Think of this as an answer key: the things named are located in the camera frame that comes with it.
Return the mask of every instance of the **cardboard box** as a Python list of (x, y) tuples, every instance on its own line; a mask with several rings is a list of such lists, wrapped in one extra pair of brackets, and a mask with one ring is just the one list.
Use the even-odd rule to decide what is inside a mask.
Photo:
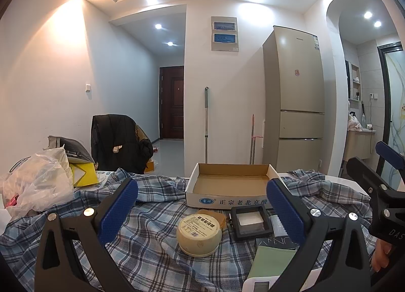
[(197, 163), (186, 187), (187, 206), (230, 210), (234, 206), (264, 204), (267, 182), (283, 181), (271, 165)]
[(155, 170), (155, 162), (153, 162), (152, 159), (149, 159), (148, 162), (146, 163), (145, 172), (152, 172), (154, 170)]

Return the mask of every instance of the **gray floor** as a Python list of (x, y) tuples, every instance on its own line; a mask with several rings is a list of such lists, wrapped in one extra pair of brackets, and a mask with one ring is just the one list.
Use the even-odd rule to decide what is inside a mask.
[(155, 170), (147, 174), (184, 177), (184, 141), (159, 140), (153, 146), (158, 148), (152, 157)]

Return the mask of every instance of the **metal screw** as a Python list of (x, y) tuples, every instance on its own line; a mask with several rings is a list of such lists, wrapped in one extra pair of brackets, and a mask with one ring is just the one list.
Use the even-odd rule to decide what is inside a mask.
[(321, 216), (321, 211), (319, 211), (317, 208), (313, 208), (313, 209), (311, 210), (311, 215), (312, 215), (313, 217), (320, 217), (320, 216)]
[(94, 214), (94, 208), (89, 207), (84, 210), (83, 214), (87, 217), (91, 217)]
[(353, 221), (356, 221), (357, 218), (358, 218), (358, 216), (357, 216), (356, 213), (351, 212), (351, 213), (349, 213), (349, 218), (350, 218), (351, 220), (353, 220)]
[(50, 215), (48, 215), (48, 220), (49, 220), (49, 221), (53, 221), (53, 220), (55, 220), (56, 218), (57, 218), (56, 213), (51, 213)]

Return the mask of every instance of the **refrigerator logo sticker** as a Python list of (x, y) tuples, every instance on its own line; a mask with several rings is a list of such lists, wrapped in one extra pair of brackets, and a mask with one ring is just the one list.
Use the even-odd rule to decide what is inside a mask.
[(203, 203), (203, 204), (212, 204), (212, 203), (214, 203), (214, 201), (213, 201), (211, 198), (201, 198), (201, 199), (200, 199), (200, 203)]
[(313, 42), (315, 43), (315, 49), (319, 51), (319, 41), (318, 41), (318, 37), (313, 36)]

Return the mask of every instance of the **blue gripper pad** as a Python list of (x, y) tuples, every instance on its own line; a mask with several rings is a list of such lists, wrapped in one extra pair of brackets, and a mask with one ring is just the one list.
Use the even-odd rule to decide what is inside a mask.
[(100, 221), (97, 237), (101, 245), (114, 241), (137, 198), (138, 183), (131, 179)]
[(388, 163), (390, 163), (395, 169), (404, 169), (405, 161), (402, 155), (397, 153), (386, 143), (380, 141), (375, 145), (375, 151), (378, 155), (383, 157)]
[(267, 183), (267, 198), (291, 240), (303, 245), (305, 242), (304, 222), (275, 181), (276, 179), (272, 179)]

